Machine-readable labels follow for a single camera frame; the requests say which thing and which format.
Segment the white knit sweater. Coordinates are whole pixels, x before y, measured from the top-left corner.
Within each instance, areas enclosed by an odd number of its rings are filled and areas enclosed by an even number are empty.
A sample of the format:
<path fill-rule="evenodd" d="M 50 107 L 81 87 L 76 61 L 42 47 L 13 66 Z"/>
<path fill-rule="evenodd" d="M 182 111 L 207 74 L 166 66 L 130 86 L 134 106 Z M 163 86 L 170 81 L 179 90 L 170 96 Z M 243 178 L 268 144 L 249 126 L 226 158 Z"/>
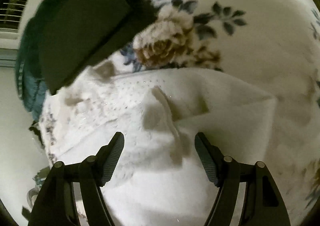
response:
<path fill-rule="evenodd" d="M 276 99 L 211 69 L 106 76 L 95 69 L 44 101 L 50 161 L 78 163 L 121 132 L 125 145 L 102 193 L 116 225 L 203 225 L 217 194 L 194 147 L 203 132 L 241 163 L 263 160 Z"/>

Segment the dark green folded quilt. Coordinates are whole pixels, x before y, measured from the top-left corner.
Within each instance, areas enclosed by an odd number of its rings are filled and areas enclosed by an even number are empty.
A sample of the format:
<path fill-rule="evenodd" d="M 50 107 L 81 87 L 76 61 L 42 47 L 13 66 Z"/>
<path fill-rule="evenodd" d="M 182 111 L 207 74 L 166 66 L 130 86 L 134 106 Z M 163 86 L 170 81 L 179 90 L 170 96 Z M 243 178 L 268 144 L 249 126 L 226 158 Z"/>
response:
<path fill-rule="evenodd" d="M 40 67 L 39 44 L 46 24 L 53 20 L 66 1 L 43 0 L 26 24 L 20 40 L 15 63 L 17 95 L 35 122 L 39 121 L 47 90 Z"/>

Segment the floral bed sheet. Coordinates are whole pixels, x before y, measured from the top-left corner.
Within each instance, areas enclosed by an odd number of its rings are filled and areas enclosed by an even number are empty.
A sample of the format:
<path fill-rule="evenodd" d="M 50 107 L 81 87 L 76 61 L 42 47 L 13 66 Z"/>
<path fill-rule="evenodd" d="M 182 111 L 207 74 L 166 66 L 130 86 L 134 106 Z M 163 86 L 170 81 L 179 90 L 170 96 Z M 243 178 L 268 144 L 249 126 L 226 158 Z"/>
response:
<path fill-rule="evenodd" d="M 156 22 L 123 53 L 84 71 L 116 76 L 211 69 L 270 93 L 276 107 L 261 161 L 291 224 L 301 225 L 319 198 L 319 10 L 313 0 L 150 1 Z M 46 154 L 41 116 L 36 139 L 14 70 L 1 69 L 1 201 L 18 225 L 28 223 L 22 209 L 34 202 L 33 177 L 55 163 Z"/>

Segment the folded dark green garment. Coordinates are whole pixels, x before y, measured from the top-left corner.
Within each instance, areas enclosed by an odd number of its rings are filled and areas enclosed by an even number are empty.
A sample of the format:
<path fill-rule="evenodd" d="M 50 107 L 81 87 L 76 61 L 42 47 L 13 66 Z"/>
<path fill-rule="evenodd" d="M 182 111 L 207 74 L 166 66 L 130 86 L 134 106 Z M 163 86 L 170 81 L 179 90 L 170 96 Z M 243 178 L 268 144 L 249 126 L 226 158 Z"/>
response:
<path fill-rule="evenodd" d="M 146 0 L 67 0 L 46 24 L 40 65 L 52 95 L 131 42 L 156 19 Z"/>

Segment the window with metal grille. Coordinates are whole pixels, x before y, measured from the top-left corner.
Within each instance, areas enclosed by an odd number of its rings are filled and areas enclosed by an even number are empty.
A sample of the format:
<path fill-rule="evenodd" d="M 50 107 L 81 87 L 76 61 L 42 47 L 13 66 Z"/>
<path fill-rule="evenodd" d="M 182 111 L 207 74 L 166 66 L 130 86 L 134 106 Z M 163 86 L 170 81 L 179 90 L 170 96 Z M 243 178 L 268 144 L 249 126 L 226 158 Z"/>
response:
<path fill-rule="evenodd" d="M 28 0 L 4 0 L 1 4 L 1 32 L 18 33 Z"/>

